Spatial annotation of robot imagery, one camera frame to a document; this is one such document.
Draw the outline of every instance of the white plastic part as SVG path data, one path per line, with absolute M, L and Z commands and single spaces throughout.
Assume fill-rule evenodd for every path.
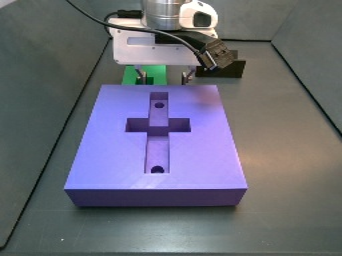
M 110 23 L 143 28 L 138 19 L 110 19 Z M 218 38 L 214 29 L 195 30 Z M 199 66 L 194 53 L 182 44 L 155 44 L 155 35 L 110 28 L 114 37 L 114 60 L 121 65 Z
M 190 3 L 186 3 L 181 7 L 181 14 L 179 14 L 179 23 L 183 28 L 203 28 L 194 26 L 194 17 L 197 13 L 205 13 L 211 16 L 211 24 L 206 28 L 215 28 L 218 25 L 218 13 L 215 9 L 206 3 L 193 0 Z

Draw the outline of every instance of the cross-shaped cutout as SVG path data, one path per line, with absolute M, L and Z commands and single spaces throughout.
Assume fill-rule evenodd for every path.
M 129 118 L 126 132 L 146 132 L 146 173 L 170 173 L 170 133 L 191 132 L 190 118 L 169 118 L 169 93 L 150 95 L 149 118 Z

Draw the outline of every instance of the purple block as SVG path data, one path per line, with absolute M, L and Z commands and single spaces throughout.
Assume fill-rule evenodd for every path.
M 64 190 L 78 206 L 237 205 L 247 183 L 217 86 L 104 85 Z

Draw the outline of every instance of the black cable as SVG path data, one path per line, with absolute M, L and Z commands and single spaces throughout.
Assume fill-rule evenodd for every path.
M 106 15 L 104 19 L 103 19 L 103 22 L 107 23 L 107 22 L 108 22 L 108 19 L 110 19 L 114 15 L 118 15 L 118 12 L 111 12 L 111 13 L 108 13 L 108 14 Z M 107 34 L 110 35 L 110 37 L 112 37 L 111 32 L 110 32 L 110 29 L 108 29 L 107 26 L 104 26 L 104 30 L 106 30 Z
M 194 52 L 195 56 L 201 55 L 199 51 L 195 49 L 195 47 L 193 47 L 193 45 L 189 42 L 186 42 L 182 38 L 169 34 L 167 32 L 157 30 L 157 29 L 151 29 L 151 28 L 125 27 L 121 25 L 111 24 L 108 22 L 103 22 L 102 20 L 92 17 L 91 14 L 88 14 L 86 11 L 83 11 L 70 0 L 66 0 L 66 1 L 80 13 L 83 13 L 91 20 L 94 20 L 103 26 L 107 26 L 107 27 L 111 27 L 115 29 L 121 29 L 121 30 L 127 30 L 127 31 L 138 31 L 138 32 L 145 32 L 145 33 L 162 34 L 165 36 L 169 36 L 170 38 L 174 38 L 181 44 L 183 44 Z

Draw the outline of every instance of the hole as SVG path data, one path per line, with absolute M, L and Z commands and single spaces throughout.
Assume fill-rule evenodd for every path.
M 165 106 L 166 106 L 166 104 L 163 102 L 155 103 L 155 107 L 157 108 L 163 108 Z
M 151 169 L 151 173 L 165 173 L 166 170 L 162 166 L 155 166 L 153 169 Z

